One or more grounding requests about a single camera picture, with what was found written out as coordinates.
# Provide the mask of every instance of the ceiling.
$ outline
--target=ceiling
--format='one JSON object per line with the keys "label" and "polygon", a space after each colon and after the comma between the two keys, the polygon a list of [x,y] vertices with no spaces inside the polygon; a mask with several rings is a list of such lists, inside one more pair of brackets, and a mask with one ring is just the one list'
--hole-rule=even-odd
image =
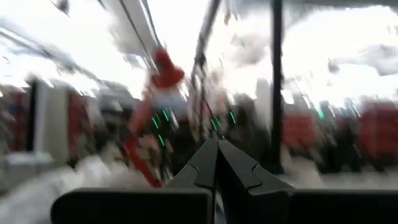
{"label": "ceiling", "polygon": [[118,49],[125,54],[148,56],[158,45],[141,0],[101,0],[111,14],[110,31]]}

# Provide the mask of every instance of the white ceiling panel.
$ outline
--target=white ceiling panel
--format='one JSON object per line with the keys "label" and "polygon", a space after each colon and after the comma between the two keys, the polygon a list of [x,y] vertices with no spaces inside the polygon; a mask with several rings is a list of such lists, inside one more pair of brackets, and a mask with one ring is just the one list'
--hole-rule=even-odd
{"label": "white ceiling panel", "polygon": [[151,54],[157,44],[141,1],[104,0],[102,2],[113,17],[114,24],[111,24],[110,29],[119,50],[126,54],[142,56],[146,53]]}

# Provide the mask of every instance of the person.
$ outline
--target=person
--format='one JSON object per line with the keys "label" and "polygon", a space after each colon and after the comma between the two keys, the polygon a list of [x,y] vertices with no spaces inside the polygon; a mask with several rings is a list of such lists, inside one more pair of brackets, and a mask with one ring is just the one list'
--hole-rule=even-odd
{"label": "person", "polygon": [[353,172],[360,172],[359,155],[355,148],[355,135],[349,125],[349,121],[345,120],[342,127],[335,135],[336,139],[336,162],[337,170],[341,170],[344,164],[348,164]]}

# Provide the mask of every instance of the floor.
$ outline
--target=floor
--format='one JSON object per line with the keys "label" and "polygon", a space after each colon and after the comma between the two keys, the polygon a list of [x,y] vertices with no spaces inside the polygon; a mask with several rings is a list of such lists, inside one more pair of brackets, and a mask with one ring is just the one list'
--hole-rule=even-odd
{"label": "floor", "polygon": [[282,153],[282,165],[286,174],[282,180],[298,189],[398,189],[398,169],[390,169],[385,174],[377,173],[372,167],[354,174],[320,175],[314,162],[302,157],[290,157]]}

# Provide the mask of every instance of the metal pole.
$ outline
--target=metal pole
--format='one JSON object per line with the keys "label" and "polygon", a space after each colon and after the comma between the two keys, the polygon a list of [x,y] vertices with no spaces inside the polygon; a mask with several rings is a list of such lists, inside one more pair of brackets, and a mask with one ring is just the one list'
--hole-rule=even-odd
{"label": "metal pole", "polygon": [[282,0],[273,0],[273,51],[272,51],[272,71],[274,78],[274,87],[272,93],[272,130],[271,130],[271,148],[268,154],[268,163],[266,164],[269,172],[273,174],[283,173],[280,164],[280,140],[282,137]]}

